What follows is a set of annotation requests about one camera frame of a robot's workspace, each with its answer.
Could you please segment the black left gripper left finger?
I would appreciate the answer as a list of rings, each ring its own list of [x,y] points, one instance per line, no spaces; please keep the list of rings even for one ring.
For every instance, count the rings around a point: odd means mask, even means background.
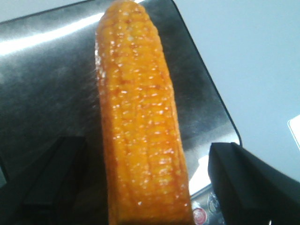
[[[25,167],[15,179],[24,192],[17,225],[63,225],[86,167],[86,139],[65,136]]]

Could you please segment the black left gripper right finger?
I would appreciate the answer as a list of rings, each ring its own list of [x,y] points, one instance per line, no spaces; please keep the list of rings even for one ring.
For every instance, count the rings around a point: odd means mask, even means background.
[[[212,143],[208,174],[226,224],[300,223],[300,183],[240,145]]]

